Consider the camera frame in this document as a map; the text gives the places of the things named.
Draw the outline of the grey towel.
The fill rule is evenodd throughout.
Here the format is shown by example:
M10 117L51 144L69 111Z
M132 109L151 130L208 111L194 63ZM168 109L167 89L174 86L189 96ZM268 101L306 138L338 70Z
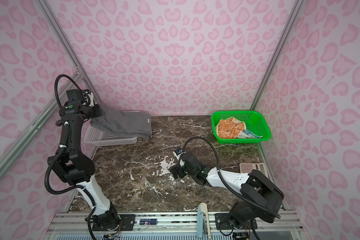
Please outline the grey towel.
M105 104L100 105L102 115L92 118L90 125L104 133L120 138L152 136L151 115L139 111L120 111Z

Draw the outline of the orange patterned towel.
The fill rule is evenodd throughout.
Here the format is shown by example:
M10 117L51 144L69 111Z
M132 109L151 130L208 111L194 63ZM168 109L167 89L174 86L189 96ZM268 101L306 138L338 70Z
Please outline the orange patterned towel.
M247 126L244 122L239 121L234 117L230 117L219 121L216 133L221 139L237 139L246 129Z

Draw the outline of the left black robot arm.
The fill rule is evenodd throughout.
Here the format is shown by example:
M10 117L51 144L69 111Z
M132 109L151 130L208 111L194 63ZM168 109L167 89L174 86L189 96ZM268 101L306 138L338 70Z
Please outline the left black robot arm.
M82 126L86 120L101 116L90 90L67 91L68 100L59 109L62 135L56 154L48 158L44 185L52 195L77 189L91 208L87 222L101 230L115 230L120 217L111 201L105 197L95 178L95 164L81 149Z

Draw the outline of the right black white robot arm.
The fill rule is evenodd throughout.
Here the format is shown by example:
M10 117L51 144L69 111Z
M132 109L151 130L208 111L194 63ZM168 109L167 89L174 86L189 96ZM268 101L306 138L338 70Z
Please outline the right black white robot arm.
M246 198L235 203L229 212L228 222L232 227L240 229L256 218L274 223L276 217L265 209L277 214L285 195L261 171L254 169L249 174L241 174L218 170L203 165L194 154L180 149L174 151L174 156L178 163L170 167L170 172L175 179L189 176L201 186L230 187L234 194Z

